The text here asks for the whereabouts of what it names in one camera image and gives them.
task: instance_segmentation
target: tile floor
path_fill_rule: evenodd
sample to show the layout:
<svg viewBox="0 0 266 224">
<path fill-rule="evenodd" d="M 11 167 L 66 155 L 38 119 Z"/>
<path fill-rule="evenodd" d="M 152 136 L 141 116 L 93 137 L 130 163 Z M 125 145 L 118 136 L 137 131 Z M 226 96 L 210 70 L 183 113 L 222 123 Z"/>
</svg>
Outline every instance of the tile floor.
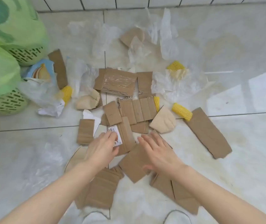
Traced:
<svg viewBox="0 0 266 224">
<path fill-rule="evenodd" d="M 50 36 L 50 49 L 60 48 L 64 58 L 82 58 L 95 67 L 127 67 L 124 46 L 113 41 L 100 59 L 90 55 L 90 35 L 73 35 L 70 21 L 97 20 L 126 30 L 134 26 L 144 10 L 61 12 L 40 14 Z M 150 9 L 162 16 L 162 9 Z M 176 129 L 163 137 L 176 154 L 200 173 L 266 213 L 266 4 L 205 6 L 171 9 L 177 26 L 178 60 L 202 67 L 209 87 L 180 102 L 188 109 L 202 107 L 224 134 L 232 154 L 214 160 L 180 119 Z M 165 68 L 160 48 L 136 66 L 137 71 Z M 102 94 L 103 103 L 116 96 Z M 162 105 L 170 104 L 161 99 Z M 40 117 L 37 106 L 14 116 L 0 117 L 0 218 L 18 204 L 55 180 L 74 153 L 82 112 L 71 102 L 59 119 Z M 103 110 L 94 111 L 101 117 Z M 97 135 L 105 132 L 100 126 Z M 116 165 L 117 157 L 109 167 Z M 151 188 L 150 176 L 133 184 L 120 181 L 112 208 L 105 214 L 116 221 L 162 223 L 171 209 L 181 209 Z M 81 223 L 74 204 L 60 223 Z M 216 223 L 204 208 L 192 223 Z"/>
</svg>

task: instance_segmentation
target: white shoe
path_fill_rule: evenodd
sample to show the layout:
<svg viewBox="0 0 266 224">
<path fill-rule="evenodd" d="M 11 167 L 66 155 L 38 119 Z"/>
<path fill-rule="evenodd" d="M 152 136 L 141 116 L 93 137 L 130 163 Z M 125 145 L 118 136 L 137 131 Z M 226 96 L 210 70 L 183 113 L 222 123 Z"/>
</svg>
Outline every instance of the white shoe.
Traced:
<svg viewBox="0 0 266 224">
<path fill-rule="evenodd" d="M 191 224 L 191 220 L 184 212 L 173 210 L 168 213 L 163 224 Z"/>
<path fill-rule="evenodd" d="M 82 224 L 101 223 L 103 221 L 108 221 L 108 220 L 109 218 L 107 218 L 102 212 L 93 211 L 84 217 Z"/>
</svg>

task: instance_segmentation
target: tiled wall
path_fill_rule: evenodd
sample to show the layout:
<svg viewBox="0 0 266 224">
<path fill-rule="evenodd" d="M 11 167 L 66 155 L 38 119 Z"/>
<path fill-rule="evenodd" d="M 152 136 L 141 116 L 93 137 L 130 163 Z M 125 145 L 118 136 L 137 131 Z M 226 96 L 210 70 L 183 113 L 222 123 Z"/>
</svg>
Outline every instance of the tiled wall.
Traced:
<svg viewBox="0 0 266 224">
<path fill-rule="evenodd" d="M 266 2 L 266 0 L 31 0 L 37 11 L 121 9 L 183 5 Z"/>
</svg>

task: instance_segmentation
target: white paper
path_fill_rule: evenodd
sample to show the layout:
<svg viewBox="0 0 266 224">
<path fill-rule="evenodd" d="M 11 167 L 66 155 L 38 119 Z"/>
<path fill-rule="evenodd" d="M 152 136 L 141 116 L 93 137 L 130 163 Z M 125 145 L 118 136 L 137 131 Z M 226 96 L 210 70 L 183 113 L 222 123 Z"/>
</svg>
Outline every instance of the white paper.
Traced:
<svg viewBox="0 0 266 224">
<path fill-rule="evenodd" d="M 122 139 L 120 137 L 120 132 L 118 131 L 117 125 L 111 126 L 108 129 L 111 130 L 112 132 L 117 133 L 117 141 L 114 142 L 114 146 L 116 147 L 116 146 L 121 145 L 123 142 L 122 142 Z"/>
<path fill-rule="evenodd" d="M 97 131 L 97 128 L 99 127 L 101 123 L 101 118 L 95 117 L 89 110 L 84 110 L 83 111 L 83 119 L 94 119 L 95 120 L 95 125 L 94 125 L 94 136 Z"/>
<path fill-rule="evenodd" d="M 38 114 L 42 116 L 55 116 L 58 118 L 64 108 L 65 102 L 63 100 L 58 101 L 54 105 L 49 105 L 47 108 L 38 109 Z"/>
</svg>

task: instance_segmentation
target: person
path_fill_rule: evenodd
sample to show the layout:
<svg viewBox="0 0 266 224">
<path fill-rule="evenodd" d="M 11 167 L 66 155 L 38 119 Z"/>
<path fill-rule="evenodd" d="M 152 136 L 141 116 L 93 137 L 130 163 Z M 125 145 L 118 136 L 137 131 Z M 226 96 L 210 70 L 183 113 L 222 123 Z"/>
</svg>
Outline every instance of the person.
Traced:
<svg viewBox="0 0 266 224">
<path fill-rule="evenodd" d="M 119 148 L 113 148 L 116 140 L 115 132 L 101 133 L 88 146 L 85 161 L 19 205 L 1 219 L 0 224 L 58 223 L 84 186 L 117 155 Z M 266 223 L 266 214 L 184 164 L 156 132 L 151 132 L 150 136 L 142 135 L 138 137 L 138 141 L 151 161 L 151 164 L 145 168 L 162 172 L 183 185 L 218 223 Z M 184 222 L 188 220 L 186 217 L 174 218 L 178 214 L 180 211 L 170 212 L 167 219 L 187 223 Z M 83 223 L 87 223 L 85 221 L 92 223 L 92 220 L 107 220 L 107 218 L 95 212 L 88 215 Z"/>
</svg>

